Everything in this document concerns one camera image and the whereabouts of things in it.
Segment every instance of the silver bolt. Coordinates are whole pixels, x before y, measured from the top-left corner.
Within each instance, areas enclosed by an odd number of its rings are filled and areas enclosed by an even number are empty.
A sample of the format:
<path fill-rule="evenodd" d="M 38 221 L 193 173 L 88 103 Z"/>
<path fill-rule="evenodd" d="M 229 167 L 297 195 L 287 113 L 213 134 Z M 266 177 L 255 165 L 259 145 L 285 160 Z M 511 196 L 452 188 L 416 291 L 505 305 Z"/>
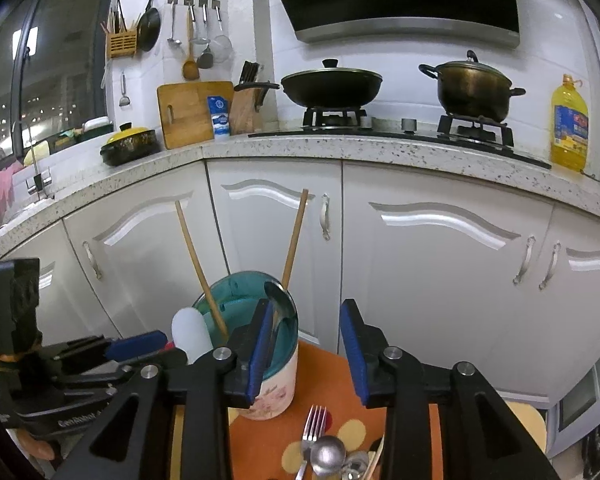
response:
<path fill-rule="evenodd" d="M 397 346 L 388 346 L 382 353 L 384 354 L 384 357 L 391 360 L 400 359 L 402 357 L 402 350 Z"/>
<path fill-rule="evenodd" d="M 158 374 L 158 367 L 156 365 L 147 365 L 140 370 L 140 375 L 143 379 L 151 379 Z"/>
<path fill-rule="evenodd" d="M 458 371 L 464 376 L 469 377 L 475 374 L 475 366 L 468 361 L 460 361 L 456 366 L 458 366 Z"/>
<path fill-rule="evenodd" d="M 231 357 L 231 349 L 226 346 L 221 346 L 220 348 L 216 348 L 214 350 L 214 359 L 216 361 L 224 361 Z"/>

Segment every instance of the oil bottle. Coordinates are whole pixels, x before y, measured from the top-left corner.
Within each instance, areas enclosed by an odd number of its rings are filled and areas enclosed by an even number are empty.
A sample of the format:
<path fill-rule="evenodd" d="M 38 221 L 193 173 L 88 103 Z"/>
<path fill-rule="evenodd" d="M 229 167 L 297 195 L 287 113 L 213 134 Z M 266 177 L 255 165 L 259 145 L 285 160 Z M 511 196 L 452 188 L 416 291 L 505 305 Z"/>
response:
<path fill-rule="evenodd" d="M 564 74 L 551 97 L 551 161 L 574 171 L 584 169 L 589 141 L 589 112 L 577 82 L 582 85 Z"/>

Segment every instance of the wooden basket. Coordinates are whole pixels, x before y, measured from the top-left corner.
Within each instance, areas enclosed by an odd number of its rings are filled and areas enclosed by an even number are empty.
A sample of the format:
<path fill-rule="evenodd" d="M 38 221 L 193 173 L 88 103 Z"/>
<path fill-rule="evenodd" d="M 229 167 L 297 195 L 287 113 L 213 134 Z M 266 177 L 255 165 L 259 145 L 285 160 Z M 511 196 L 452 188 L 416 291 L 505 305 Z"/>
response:
<path fill-rule="evenodd" d="M 121 57 L 132 56 L 136 53 L 136 31 L 117 32 L 107 34 L 107 56 Z"/>

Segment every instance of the gas stove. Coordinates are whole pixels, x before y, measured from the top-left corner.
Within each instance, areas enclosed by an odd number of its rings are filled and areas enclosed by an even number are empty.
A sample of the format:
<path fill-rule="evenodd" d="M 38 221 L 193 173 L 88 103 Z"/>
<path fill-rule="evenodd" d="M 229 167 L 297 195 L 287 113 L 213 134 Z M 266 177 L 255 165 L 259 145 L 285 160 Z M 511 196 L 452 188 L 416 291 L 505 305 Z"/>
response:
<path fill-rule="evenodd" d="M 335 112 L 335 114 L 326 115 L 326 112 Z M 373 129 L 371 118 L 367 117 L 366 112 L 360 108 L 339 108 L 338 110 L 308 108 L 304 114 L 301 130 L 262 132 L 249 134 L 249 137 L 292 135 L 350 135 L 420 140 L 471 148 L 479 152 L 493 153 L 513 160 L 528 162 L 546 170 L 551 169 L 551 164 L 547 161 L 515 148 L 513 132 L 506 123 L 497 123 L 485 117 L 442 115 L 436 131 L 415 129 L 415 131 L 405 132 L 384 132 Z"/>

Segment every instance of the metal fork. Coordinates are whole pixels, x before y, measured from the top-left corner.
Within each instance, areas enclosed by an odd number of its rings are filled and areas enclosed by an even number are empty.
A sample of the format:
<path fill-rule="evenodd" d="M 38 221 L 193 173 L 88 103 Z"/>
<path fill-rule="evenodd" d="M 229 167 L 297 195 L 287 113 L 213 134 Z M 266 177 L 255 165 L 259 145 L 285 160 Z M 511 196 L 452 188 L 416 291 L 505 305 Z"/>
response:
<path fill-rule="evenodd" d="M 327 420 L 327 408 L 325 406 L 312 406 L 309 415 L 306 417 L 302 440 L 300 442 L 300 451 L 302 452 L 302 463 L 296 475 L 296 480 L 302 480 L 306 465 L 311 456 L 311 446 L 324 434 L 324 424 Z"/>

